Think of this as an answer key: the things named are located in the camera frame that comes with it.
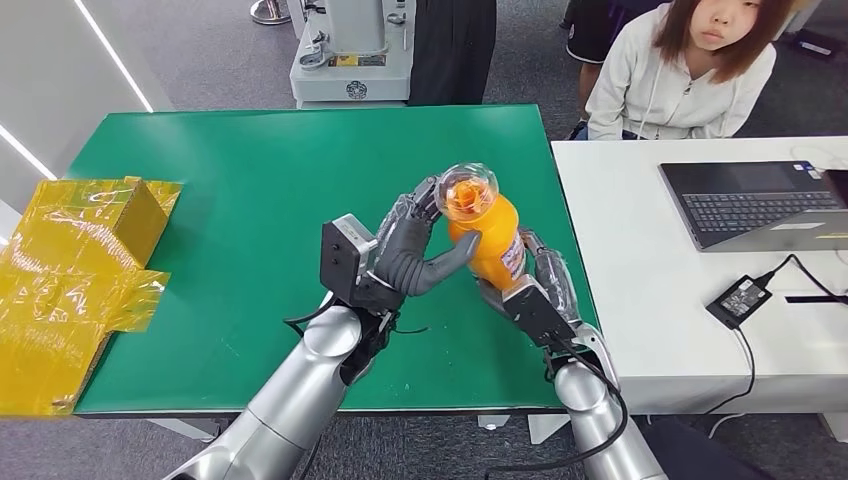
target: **bottle label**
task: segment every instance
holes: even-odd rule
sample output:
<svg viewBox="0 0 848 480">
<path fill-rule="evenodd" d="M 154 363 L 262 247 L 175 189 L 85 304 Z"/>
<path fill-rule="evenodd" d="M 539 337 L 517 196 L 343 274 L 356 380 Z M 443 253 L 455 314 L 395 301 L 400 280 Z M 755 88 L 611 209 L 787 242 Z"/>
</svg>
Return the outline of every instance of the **bottle label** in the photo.
<svg viewBox="0 0 848 480">
<path fill-rule="evenodd" d="M 521 241 L 521 235 L 518 232 L 515 232 L 515 238 L 512 239 L 512 244 L 501 255 L 501 262 L 509 270 L 513 280 L 524 273 L 524 242 Z"/>
</svg>

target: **power adapter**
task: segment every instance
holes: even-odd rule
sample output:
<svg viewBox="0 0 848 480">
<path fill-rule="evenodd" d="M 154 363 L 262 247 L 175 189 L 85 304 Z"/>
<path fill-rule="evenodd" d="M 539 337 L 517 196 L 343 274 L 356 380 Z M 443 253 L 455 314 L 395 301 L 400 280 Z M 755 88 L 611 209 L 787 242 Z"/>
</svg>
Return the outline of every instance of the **power adapter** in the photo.
<svg viewBox="0 0 848 480">
<path fill-rule="evenodd" d="M 771 292 L 766 290 L 766 284 L 772 276 L 774 276 L 773 273 L 766 274 L 756 280 L 748 275 L 743 276 L 707 305 L 707 311 L 725 327 L 731 330 L 738 329 L 742 322 L 771 298 Z"/>
</svg>

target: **robotic arm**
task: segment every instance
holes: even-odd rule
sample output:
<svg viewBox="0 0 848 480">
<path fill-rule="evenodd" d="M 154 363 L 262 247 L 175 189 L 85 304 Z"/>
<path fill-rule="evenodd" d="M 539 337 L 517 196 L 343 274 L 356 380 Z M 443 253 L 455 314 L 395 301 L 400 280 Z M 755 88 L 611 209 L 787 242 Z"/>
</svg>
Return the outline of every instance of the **robotic arm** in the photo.
<svg viewBox="0 0 848 480">
<path fill-rule="evenodd" d="M 300 342 L 208 448 L 165 480 L 278 480 L 290 478 L 303 455 L 388 344 L 406 296 L 429 291 L 464 266 L 480 241 L 469 232 L 456 246 L 424 260 L 433 223 L 436 177 L 401 195 L 375 238 L 353 215 L 324 224 L 321 283 L 328 299 L 313 314 Z M 574 437 L 592 480 L 667 480 L 618 393 L 603 337 L 580 321 L 561 256 L 529 230 L 525 246 L 535 276 L 500 292 L 480 282 L 483 298 L 511 319 L 548 359 L 557 396 L 571 415 Z M 577 349 L 592 351 L 605 372 Z M 494 467 L 538 470 L 564 464 Z"/>
<path fill-rule="evenodd" d="M 477 248 L 480 234 L 469 232 L 452 250 L 424 260 L 440 216 L 435 184 L 436 177 L 428 177 L 401 195 L 377 238 L 350 214 L 324 224 L 320 277 L 330 298 L 300 320 L 309 320 L 300 342 L 244 412 L 166 480 L 291 477 L 348 388 L 388 344 L 405 297 L 426 293 Z"/>
<path fill-rule="evenodd" d="M 582 460 L 591 480 L 667 480 L 627 414 L 603 336 L 580 320 L 562 256 L 547 248 L 532 230 L 522 229 L 521 238 L 534 257 L 535 276 L 522 275 L 504 292 L 485 280 L 478 284 L 490 306 L 544 349 L 549 379 L 571 417 L 580 454 L 561 462 L 489 471 L 544 470 Z M 588 352 L 600 368 L 583 358 Z"/>
</svg>

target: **gray carpet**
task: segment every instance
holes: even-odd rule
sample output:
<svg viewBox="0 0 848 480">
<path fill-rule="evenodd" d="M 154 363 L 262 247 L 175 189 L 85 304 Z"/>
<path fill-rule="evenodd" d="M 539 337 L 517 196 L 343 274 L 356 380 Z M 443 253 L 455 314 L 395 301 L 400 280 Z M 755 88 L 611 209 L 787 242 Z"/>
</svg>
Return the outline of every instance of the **gray carpet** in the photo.
<svg viewBox="0 0 848 480">
<path fill-rule="evenodd" d="M 576 62 L 557 27 L 560 2 L 499 0 L 498 44 L 486 101 L 537 103 L 551 139 L 577 120 Z M 290 27 L 254 25 L 249 2 L 115 2 L 176 108 L 291 108 Z M 811 27 L 848 40 L 848 2 L 830 0 Z M 833 63 L 779 48 L 775 74 L 742 136 L 848 134 L 848 55 Z M 848 446 L 813 415 L 731 420 L 716 440 L 778 480 L 842 479 Z M 0 421 L 0 478 L 158 479 L 202 445 L 142 420 Z M 526 420 L 488 432 L 473 417 L 338 418 L 324 435 L 310 479 L 479 479 L 486 466 L 537 462 L 574 452 L 568 428 L 542 446 Z M 581 467 L 496 478 L 582 478 Z"/>
</svg>

